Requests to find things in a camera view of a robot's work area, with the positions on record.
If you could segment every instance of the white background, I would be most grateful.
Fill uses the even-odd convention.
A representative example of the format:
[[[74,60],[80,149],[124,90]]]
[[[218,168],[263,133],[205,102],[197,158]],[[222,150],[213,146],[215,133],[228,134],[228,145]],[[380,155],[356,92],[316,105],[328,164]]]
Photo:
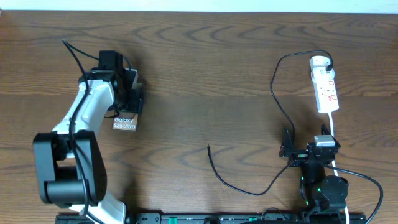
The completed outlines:
[[[22,10],[398,13],[398,0],[0,0]]]

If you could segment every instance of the wooden table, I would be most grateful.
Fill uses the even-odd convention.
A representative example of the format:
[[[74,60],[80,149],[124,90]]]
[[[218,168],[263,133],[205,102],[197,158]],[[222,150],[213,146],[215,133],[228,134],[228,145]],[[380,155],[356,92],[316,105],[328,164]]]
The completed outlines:
[[[32,140],[63,118],[80,71],[61,43],[97,55],[117,50],[146,84],[136,133],[104,120],[98,142],[108,190],[135,208],[165,213],[262,212],[304,207],[300,171],[287,169],[262,197],[233,191],[211,170],[206,146],[228,182],[263,191],[286,165],[287,120],[269,84],[281,56],[325,49],[334,59],[342,145],[340,167],[384,188],[374,223],[398,219],[398,16],[176,12],[5,11],[0,17],[0,223],[53,223],[62,211],[39,199]],[[96,65],[78,55],[88,70]],[[318,114],[312,55],[285,59],[274,90],[304,148],[328,116]],[[348,208],[373,211],[371,182],[350,175]]]

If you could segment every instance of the wood surface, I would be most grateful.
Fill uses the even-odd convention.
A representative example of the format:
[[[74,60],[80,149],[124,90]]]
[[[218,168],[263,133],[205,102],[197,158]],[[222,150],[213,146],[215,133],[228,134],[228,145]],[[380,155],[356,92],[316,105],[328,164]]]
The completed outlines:
[[[39,199],[32,140],[65,116],[80,71],[61,43],[89,54],[117,50],[146,85],[136,133],[103,121],[99,147],[108,190],[135,211],[262,212],[304,207],[300,171],[287,169],[269,193],[252,197],[220,175],[263,191],[286,165],[279,158],[287,120],[269,84],[281,56],[328,50],[340,109],[337,164],[375,178],[384,201],[373,223],[398,220],[398,16],[177,12],[4,11],[0,17],[0,223],[53,223],[67,212]],[[96,62],[78,55],[90,69]],[[285,59],[274,91],[305,147],[328,116],[318,114],[309,77],[312,55]],[[350,175],[348,208],[373,211],[371,182]]]

